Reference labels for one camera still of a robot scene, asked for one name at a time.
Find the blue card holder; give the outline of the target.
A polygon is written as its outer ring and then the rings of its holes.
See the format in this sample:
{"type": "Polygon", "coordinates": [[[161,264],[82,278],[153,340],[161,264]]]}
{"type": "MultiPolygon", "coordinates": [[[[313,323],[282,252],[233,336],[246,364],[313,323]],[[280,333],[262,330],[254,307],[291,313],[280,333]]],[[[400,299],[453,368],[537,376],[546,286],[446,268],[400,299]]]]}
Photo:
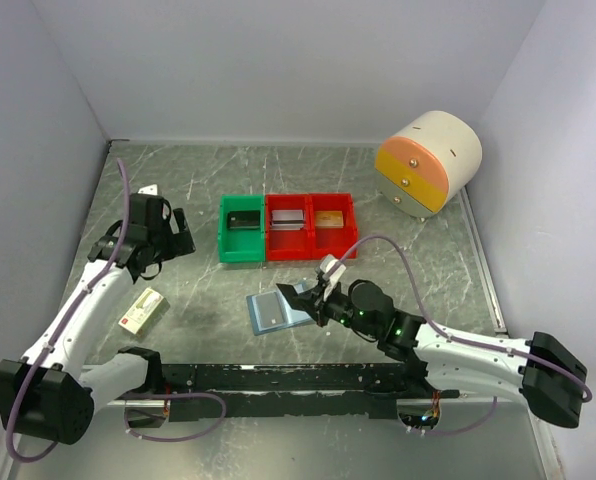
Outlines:
{"type": "Polygon", "coordinates": [[[247,296],[246,304],[255,336],[313,322],[307,313],[293,309],[277,287],[247,296]]]}

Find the red plastic bin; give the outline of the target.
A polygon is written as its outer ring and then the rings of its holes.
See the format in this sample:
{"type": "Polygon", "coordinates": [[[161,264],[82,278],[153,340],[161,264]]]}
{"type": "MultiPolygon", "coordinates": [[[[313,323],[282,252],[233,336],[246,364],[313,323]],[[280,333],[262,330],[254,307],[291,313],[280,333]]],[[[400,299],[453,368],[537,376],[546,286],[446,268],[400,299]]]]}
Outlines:
{"type": "Polygon", "coordinates": [[[311,258],[312,221],[307,194],[265,196],[266,260],[303,261],[311,258]]]}
{"type": "Polygon", "coordinates": [[[342,257],[358,240],[354,202],[350,193],[311,193],[314,220],[313,257],[342,257]]]}

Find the green plastic bin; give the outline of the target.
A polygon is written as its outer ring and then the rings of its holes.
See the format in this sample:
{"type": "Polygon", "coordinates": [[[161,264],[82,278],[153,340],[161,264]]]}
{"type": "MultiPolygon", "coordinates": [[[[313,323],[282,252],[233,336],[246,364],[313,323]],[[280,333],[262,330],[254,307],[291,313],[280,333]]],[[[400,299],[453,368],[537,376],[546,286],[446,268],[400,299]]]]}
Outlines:
{"type": "Polygon", "coordinates": [[[260,263],[265,254],[263,195],[223,195],[217,234],[222,263],[260,263]]]}

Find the round drawer cabinet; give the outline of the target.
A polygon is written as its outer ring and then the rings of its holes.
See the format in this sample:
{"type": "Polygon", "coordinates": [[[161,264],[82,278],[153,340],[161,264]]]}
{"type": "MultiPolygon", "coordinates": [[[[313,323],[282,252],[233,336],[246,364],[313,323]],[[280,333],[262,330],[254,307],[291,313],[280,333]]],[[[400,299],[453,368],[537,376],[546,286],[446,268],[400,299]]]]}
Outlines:
{"type": "Polygon", "coordinates": [[[377,188],[400,211],[426,219],[467,185],[482,158],[480,139],[466,122],[444,111],[428,111],[378,148],[377,188]]]}

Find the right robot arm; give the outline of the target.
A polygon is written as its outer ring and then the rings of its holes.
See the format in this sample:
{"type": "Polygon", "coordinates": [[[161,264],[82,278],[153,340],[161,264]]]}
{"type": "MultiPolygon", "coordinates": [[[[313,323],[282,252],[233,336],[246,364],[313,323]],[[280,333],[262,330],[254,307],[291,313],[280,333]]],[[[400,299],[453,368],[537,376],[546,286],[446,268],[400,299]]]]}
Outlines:
{"type": "Polygon", "coordinates": [[[457,390],[525,405],[539,419],[562,428],[580,423],[587,369],[554,336],[536,332],[529,340],[487,337],[439,326],[395,307],[368,280],[348,290],[325,283],[298,292],[281,284],[281,295],[320,326],[335,321],[375,342],[402,362],[404,390],[421,398],[431,390],[457,390]]]}

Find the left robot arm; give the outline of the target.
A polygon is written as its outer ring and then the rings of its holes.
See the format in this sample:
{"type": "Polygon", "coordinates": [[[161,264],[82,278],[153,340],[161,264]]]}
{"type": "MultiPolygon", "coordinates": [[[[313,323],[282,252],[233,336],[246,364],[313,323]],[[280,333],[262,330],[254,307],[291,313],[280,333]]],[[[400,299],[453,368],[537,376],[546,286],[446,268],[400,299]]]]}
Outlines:
{"type": "Polygon", "coordinates": [[[94,414],[126,393],[151,399],[164,390],[158,352],[124,347],[90,371],[83,366],[98,329],[149,267],[194,253],[181,208],[160,195],[133,193],[128,213],[96,241],[78,285],[41,337],[18,360],[0,362],[0,417],[16,434],[72,445],[94,414]]]}

